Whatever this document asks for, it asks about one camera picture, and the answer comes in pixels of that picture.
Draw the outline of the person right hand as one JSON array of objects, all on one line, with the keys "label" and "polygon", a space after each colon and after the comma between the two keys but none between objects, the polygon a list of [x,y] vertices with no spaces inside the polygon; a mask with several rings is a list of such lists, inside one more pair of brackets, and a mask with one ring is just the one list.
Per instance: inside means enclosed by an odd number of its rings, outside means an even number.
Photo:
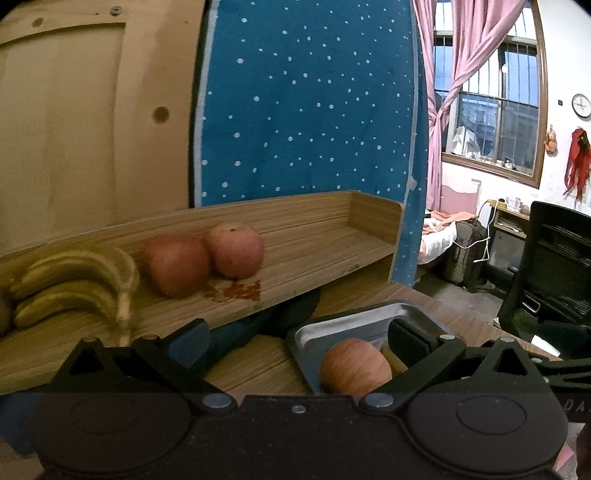
[{"label": "person right hand", "polygon": [[591,480],[591,424],[586,423],[576,440],[577,478]]}]

